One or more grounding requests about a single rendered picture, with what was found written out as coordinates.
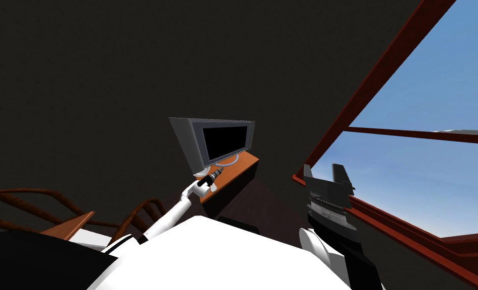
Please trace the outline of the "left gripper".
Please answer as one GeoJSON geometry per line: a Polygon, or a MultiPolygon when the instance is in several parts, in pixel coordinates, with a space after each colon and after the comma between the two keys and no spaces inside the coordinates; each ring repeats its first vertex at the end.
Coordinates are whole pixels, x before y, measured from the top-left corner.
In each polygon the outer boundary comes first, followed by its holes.
{"type": "Polygon", "coordinates": [[[197,185],[201,187],[204,183],[206,183],[207,186],[212,186],[215,182],[215,179],[222,173],[223,169],[224,168],[218,168],[213,173],[206,175],[197,182],[197,185]]]}

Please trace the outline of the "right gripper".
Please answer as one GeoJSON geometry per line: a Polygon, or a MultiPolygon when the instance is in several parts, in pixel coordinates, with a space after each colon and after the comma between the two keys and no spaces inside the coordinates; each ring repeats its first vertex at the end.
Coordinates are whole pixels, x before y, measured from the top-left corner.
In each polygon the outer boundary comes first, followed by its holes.
{"type": "Polygon", "coordinates": [[[311,166],[304,164],[303,180],[310,193],[310,200],[320,205],[331,204],[336,207],[351,208],[350,195],[355,188],[352,186],[345,167],[332,164],[333,182],[313,178],[311,166]]]}

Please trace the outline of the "orange wooden desk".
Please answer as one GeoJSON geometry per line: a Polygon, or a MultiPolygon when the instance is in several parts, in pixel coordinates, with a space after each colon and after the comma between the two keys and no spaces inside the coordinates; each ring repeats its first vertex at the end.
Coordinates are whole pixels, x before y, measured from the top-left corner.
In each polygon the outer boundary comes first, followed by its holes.
{"type": "Polygon", "coordinates": [[[250,183],[256,174],[259,158],[249,152],[238,154],[236,163],[224,167],[214,181],[215,191],[200,199],[200,206],[194,212],[206,218],[215,219],[250,183]]]}

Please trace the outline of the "grey flat screen monitor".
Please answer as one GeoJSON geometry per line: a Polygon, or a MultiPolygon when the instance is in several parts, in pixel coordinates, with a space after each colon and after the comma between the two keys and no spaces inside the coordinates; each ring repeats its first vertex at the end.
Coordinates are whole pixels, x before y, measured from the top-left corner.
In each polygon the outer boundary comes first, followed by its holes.
{"type": "Polygon", "coordinates": [[[170,117],[192,174],[252,148],[255,121],[170,117]]]}

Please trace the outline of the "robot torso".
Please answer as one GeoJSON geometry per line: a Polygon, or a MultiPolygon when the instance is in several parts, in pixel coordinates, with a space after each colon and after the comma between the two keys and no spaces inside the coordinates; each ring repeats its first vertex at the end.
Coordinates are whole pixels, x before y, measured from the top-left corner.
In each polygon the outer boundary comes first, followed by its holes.
{"type": "Polygon", "coordinates": [[[145,236],[87,290],[351,290],[311,252],[204,216],[145,236]]]}

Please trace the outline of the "red framed window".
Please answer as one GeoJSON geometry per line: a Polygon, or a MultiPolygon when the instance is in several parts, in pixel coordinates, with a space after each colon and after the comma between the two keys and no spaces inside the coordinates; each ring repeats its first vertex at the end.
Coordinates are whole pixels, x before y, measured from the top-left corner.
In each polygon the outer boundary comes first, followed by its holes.
{"type": "Polygon", "coordinates": [[[418,0],[306,159],[352,166],[351,216],[478,290],[478,0],[418,0]]]}

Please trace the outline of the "brown wooden chair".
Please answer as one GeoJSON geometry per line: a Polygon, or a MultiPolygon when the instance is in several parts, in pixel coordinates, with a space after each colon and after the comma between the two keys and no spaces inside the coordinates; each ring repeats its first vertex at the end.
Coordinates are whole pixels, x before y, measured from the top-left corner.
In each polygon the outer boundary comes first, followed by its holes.
{"type": "Polygon", "coordinates": [[[46,190],[46,189],[10,189],[10,190],[0,190],[0,202],[5,203],[14,208],[20,209],[26,213],[29,213],[33,216],[36,216],[42,220],[54,224],[54,227],[42,231],[41,234],[56,237],[58,239],[69,240],[76,232],[78,232],[84,225],[96,225],[102,227],[115,228],[115,232],[111,237],[110,243],[121,239],[124,236],[127,228],[132,225],[141,233],[145,233],[148,229],[148,226],[143,220],[138,216],[140,210],[144,210],[152,219],[152,221],[157,222],[162,216],[166,214],[166,210],[163,207],[162,203],[156,198],[150,198],[146,201],[140,203],[125,219],[121,224],[112,224],[106,222],[91,221],[91,217],[94,212],[84,212],[76,207],[71,201],[69,201],[61,193],[46,190]],[[61,220],[58,217],[55,217],[46,211],[39,209],[28,202],[14,196],[14,193],[32,193],[32,194],[42,194],[50,196],[64,207],[69,209],[75,214],[74,218],[69,220],[61,220]]]}

